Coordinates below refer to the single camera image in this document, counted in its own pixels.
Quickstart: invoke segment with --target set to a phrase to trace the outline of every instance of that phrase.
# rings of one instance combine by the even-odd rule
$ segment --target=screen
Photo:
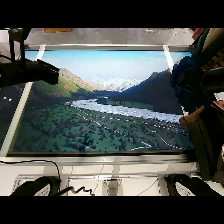
[[[173,63],[189,55],[171,52]],[[60,68],[59,83],[33,83],[11,151],[193,149],[163,51],[52,50],[41,60]]]

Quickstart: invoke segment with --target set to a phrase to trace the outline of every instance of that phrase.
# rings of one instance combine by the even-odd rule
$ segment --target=blue sky
[[[37,53],[28,51],[26,57],[35,60]],[[189,55],[188,52],[171,52],[174,63]],[[168,68],[163,51],[55,50],[45,51],[42,60],[92,81],[110,78],[145,80],[153,72]]]

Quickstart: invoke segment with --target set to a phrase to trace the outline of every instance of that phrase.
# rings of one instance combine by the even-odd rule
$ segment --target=landscape image on screen
[[[193,149],[163,51],[54,50],[42,60],[60,68],[59,83],[33,83],[11,152]]]

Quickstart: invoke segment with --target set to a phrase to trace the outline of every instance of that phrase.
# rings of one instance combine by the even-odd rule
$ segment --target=red object
[[[201,33],[204,31],[204,29],[205,28],[196,28],[195,31],[194,31],[194,34],[192,35],[192,38],[194,40],[196,40],[201,35]]]

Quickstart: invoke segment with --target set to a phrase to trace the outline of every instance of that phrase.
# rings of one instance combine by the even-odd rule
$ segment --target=river
[[[132,117],[143,117],[145,119],[157,118],[158,120],[170,121],[175,123],[179,123],[179,119],[180,117],[182,117],[182,115],[159,113],[159,112],[154,112],[152,110],[147,110],[147,109],[103,105],[103,104],[98,104],[96,100],[97,99],[77,100],[72,102],[72,106],[104,112],[104,113],[120,114],[124,116],[132,116]]]

